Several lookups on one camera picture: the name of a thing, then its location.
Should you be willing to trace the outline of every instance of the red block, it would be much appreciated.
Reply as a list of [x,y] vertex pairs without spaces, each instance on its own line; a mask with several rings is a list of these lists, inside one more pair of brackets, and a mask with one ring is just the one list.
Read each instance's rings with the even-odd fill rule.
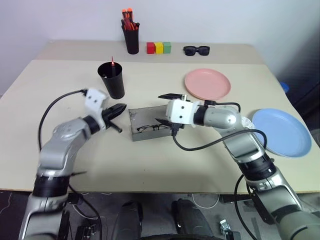
[[156,51],[156,46],[154,42],[147,42],[146,43],[146,53],[147,54],[154,54]]

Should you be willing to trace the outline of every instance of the pink plate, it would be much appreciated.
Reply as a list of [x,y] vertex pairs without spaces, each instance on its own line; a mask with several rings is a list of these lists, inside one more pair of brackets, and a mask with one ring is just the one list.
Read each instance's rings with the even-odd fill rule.
[[231,89],[228,78],[221,72],[208,68],[199,68],[189,72],[184,78],[186,89],[202,100],[218,100]]

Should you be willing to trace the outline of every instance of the black pen cup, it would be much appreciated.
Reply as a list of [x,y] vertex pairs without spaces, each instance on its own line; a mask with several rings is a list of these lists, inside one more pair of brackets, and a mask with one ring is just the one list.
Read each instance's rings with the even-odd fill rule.
[[125,30],[122,26],[126,50],[129,54],[137,54],[139,52],[139,28],[137,30]]
[[111,98],[121,99],[125,95],[122,66],[119,63],[115,62],[112,66],[112,62],[105,62],[99,66],[98,74]]

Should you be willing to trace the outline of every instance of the table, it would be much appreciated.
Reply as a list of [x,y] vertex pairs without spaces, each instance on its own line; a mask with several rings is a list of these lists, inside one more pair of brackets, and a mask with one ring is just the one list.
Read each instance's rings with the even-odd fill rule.
[[[47,106],[58,96],[82,88],[107,91],[97,75],[98,66],[111,56],[123,67],[125,96],[110,99],[108,105],[126,103],[128,109],[167,104],[157,96],[186,93],[183,78],[197,68],[215,69],[231,82],[230,93],[221,102],[238,102],[242,115],[251,117],[262,108],[277,108],[303,120],[290,104],[277,79],[252,46],[209,44],[209,56],[184,56],[182,47],[172,43],[172,54],[126,53],[124,42],[56,41],[31,61],[0,99],[0,189],[30,191],[38,164],[38,124]],[[189,95],[191,101],[196,99]],[[58,102],[42,128],[42,142],[62,122],[86,116],[84,97],[72,95]],[[72,185],[84,192],[199,192],[234,191],[241,172],[219,143],[201,151],[179,149],[171,137],[131,141],[128,109],[114,119],[123,128],[99,132],[79,151]],[[208,127],[186,127],[177,139],[186,147],[196,147],[219,138]],[[320,149],[312,139],[311,151],[304,157],[286,158],[268,152],[298,193],[320,190]],[[239,192],[245,193],[242,183]]]

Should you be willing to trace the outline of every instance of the sunglasses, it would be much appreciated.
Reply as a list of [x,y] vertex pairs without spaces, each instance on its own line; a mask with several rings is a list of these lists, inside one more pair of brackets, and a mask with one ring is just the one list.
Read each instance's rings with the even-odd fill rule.
[[200,46],[200,47],[195,47],[195,46],[185,46],[183,47],[184,54],[187,56],[193,56],[198,52],[202,56],[207,56],[209,55],[210,52],[210,47],[209,46]]
[[139,133],[143,133],[145,130],[151,130],[153,129],[153,131],[155,131],[156,129],[161,130],[161,129],[169,129],[169,126],[163,125],[163,124],[158,124],[158,125],[145,125],[145,126],[141,126],[138,127],[136,130]]

